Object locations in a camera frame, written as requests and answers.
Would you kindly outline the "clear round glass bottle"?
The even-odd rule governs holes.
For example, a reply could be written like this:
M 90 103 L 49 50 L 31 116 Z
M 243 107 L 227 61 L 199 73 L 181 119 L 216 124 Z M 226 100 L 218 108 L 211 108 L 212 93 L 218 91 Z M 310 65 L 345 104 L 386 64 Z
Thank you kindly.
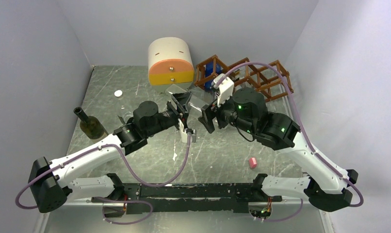
M 191 92 L 192 96 L 189 100 L 189 115 L 198 118 L 202 115 L 201 109 L 204 105 L 210 104 L 213 100 L 215 100 L 215 96 L 210 93 L 206 92 L 200 87 L 196 86 L 190 86 L 190 88 L 184 89 L 179 85 L 173 84 L 170 87 L 168 87 L 165 90 L 165 94 L 169 97 L 172 94 L 176 93 L 184 93 L 184 92 Z

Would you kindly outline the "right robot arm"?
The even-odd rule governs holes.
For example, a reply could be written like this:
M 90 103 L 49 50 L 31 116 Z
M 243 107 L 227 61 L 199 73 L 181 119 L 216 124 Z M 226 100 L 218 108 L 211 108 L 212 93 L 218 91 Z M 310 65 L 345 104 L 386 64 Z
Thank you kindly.
M 214 120 L 221 129 L 233 126 L 241 136 L 250 135 L 249 142 L 259 142 L 289 156 L 307 173 L 300 178 L 257 175 L 251 189 L 255 200 L 274 196 L 299 198 L 326 212 L 352 206 L 358 173 L 340 168 L 318 152 L 289 116 L 269 112 L 263 94 L 248 87 L 239 89 L 228 100 L 217 98 L 204 105 L 198 120 L 209 133 L 214 132 Z

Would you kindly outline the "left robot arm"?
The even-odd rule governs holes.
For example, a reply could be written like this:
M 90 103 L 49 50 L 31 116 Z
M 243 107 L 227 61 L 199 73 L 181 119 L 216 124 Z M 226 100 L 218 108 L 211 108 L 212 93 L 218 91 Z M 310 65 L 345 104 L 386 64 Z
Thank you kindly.
M 114 175 L 81 178 L 87 171 L 116 158 L 139 150 L 148 138 L 170 127 L 180 131 L 183 141 L 190 144 L 195 132 L 187 127 L 190 92 L 171 94 L 166 111 L 159 112 L 153 101 L 144 101 L 133 116 L 113 133 L 87 148 L 58 159 L 41 157 L 33 162 L 28 188 L 41 213 L 58 209 L 70 200 L 103 197 L 117 202 L 124 197 L 124 185 Z

